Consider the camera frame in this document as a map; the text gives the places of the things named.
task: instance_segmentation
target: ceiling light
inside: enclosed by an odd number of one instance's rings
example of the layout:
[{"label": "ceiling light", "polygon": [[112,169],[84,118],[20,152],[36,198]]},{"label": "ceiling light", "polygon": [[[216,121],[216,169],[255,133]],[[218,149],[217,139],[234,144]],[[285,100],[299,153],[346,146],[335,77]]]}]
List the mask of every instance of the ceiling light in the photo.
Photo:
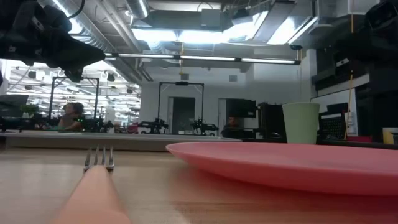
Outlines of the ceiling light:
[{"label": "ceiling light", "polygon": [[291,44],[295,42],[301,35],[304,34],[305,31],[307,31],[316,21],[318,20],[318,17],[315,16],[303,29],[300,29],[289,41],[288,43]]},{"label": "ceiling light", "polygon": [[146,42],[177,41],[177,36],[172,30],[132,29],[132,31],[136,39]]},{"label": "ceiling light", "polygon": [[276,64],[284,64],[284,65],[296,64],[296,61],[294,61],[294,60],[277,60],[277,59],[260,59],[260,58],[242,58],[242,62],[276,63]]},{"label": "ceiling light", "polygon": [[288,17],[275,31],[267,44],[286,44],[296,32],[294,20]]},{"label": "ceiling light", "polygon": [[127,93],[128,93],[128,94],[132,94],[132,93],[133,93],[133,89],[132,89],[131,87],[128,87],[128,88],[127,88]]},{"label": "ceiling light", "polygon": [[[92,86],[92,85],[81,85],[81,88],[97,88],[97,86]],[[99,88],[116,88],[115,86],[99,86]]]},{"label": "ceiling light", "polygon": [[29,78],[36,78],[36,72],[35,72],[35,71],[30,71],[30,72],[27,74],[27,76],[28,76]]},{"label": "ceiling light", "polygon": [[206,57],[206,56],[188,56],[188,55],[181,55],[181,59],[214,60],[214,61],[224,61],[224,62],[233,62],[233,61],[235,61],[235,58],[231,58],[231,57]]},{"label": "ceiling light", "polygon": [[218,44],[227,42],[222,32],[186,30],[183,31],[178,41],[191,44]]},{"label": "ceiling light", "polygon": [[108,74],[107,81],[109,81],[109,82],[114,82],[115,81],[115,77],[114,77],[113,73],[109,73]]},{"label": "ceiling light", "polygon": [[173,55],[119,54],[119,56],[120,57],[132,57],[132,58],[173,59]]}]

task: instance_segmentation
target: wooden table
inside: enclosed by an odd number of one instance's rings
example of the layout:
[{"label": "wooden table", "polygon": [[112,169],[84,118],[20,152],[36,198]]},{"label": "wooden table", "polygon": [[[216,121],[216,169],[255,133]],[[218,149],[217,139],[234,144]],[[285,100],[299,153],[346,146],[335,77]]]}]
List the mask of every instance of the wooden table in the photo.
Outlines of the wooden table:
[{"label": "wooden table", "polygon": [[[47,223],[82,177],[84,160],[79,150],[1,152],[0,223]],[[116,151],[115,164],[113,180],[133,224],[398,223],[397,197],[245,184],[163,152]]]}]

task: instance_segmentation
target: plate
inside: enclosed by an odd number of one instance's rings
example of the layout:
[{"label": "plate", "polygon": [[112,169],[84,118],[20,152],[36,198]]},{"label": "plate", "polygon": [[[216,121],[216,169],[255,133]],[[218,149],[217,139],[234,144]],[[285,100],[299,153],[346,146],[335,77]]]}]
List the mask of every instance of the plate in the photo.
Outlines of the plate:
[{"label": "plate", "polygon": [[333,194],[398,195],[398,151],[251,142],[166,148],[199,169],[245,182]]}]

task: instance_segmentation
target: green cup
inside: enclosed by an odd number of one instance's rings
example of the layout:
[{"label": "green cup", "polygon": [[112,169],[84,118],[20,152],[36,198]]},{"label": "green cup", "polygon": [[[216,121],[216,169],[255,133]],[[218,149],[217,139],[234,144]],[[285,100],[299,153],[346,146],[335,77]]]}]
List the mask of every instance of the green cup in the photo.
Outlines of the green cup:
[{"label": "green cup", "polygon": [[287,143],[316,144],[318,131],[318,103],[288,103],[284,111]]}]

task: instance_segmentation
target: light fixture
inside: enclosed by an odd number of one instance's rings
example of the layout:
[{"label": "light fixture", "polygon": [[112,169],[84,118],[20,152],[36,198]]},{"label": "light fixture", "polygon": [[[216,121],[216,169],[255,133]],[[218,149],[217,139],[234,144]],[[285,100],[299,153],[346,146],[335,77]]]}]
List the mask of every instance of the light fixture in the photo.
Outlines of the light fixture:
[{"label": "light fixture", "polygon": [[115,81],[115,77],[114,77],[113,73],[108,73],[107,81],[109,81],[109,82]]},{"label": "light fixture", "polygon": [[301,35],[304,34],[305,31],[307,31],[316,21],[318,20],[318,17],[315,16],[305,27],[300,29],[287,43],[291,44],[295,42]]},{"label": "light fixture", "polygon": [[146,42],[177,41],[177,36],[172,30],[158,29],[132,29],[137,40]]},{"label": "light fixture", "polygon": [[247,62],[247,63],[273,63],[285,65],[300,65],[300,61],[283,60],[283,59],[266,59],[266,58],[232,58],[232,57],[211,57],[211,56],[193,56],[193,55],[152,55],[152,54],[112,54],[114,57],[132,57],[132,58],[159,58],[159,59],[175,59],[175,60],[212,60],[221,62]]},{"label": "light fixture", "polygon": [[277,60],[277,59],[260,59],[260,58],[242,58],[242,62],[251,63],[274,63],[282,65],[294,65],[296,61],[294,60]]},{"label": "light fixture", "polygon": [[133,93],[133,90],[132,90],[131,87],[128,87],[128,88],[127,88],[127,93],[128,93],[128,94],[132,94],[132,93]]},{"label": "light fixture", "polygon": [[218,44],[227,42],[222,32],[185,30],[178,37],[178,41],[191,44]]},{"label": "light fixture", "polygon": [[30,72],[28,72],[27,76],[28,76],[29,78],[36,78],[36,71],[30,71]]},{"label": "light fixture", "polygon": [[214,60],[214,61],[224,61],[224,62],[233,62],[235,58],[232,57],[206,57],[206,56],[189,56],[189,55],[181,55],[181,59],[189,59],[189,60]]},{"label": "light fixture", "polygon": [[263,12],[253,15],[253,27],[250,30],[250,32],[248,32],[248,34],[246,35],[246,40],[253,39],[254,35],[260,29],[260,26],[266,19],[267,15],[268,15],[268,11],[263,11]]},{"label": "light fixture", "polygon": [[294,20],[289,16],[275,31],[267,44],[286,44],[296,32]]},{"label": "light fixture", "polygon": [[[112,53],[106,53],[105,56],[114,56]],[[153,58],[153,59],[173,59],[173,55],[155,55],[155,54],[117,54],[119,57],[131,58]]]}]

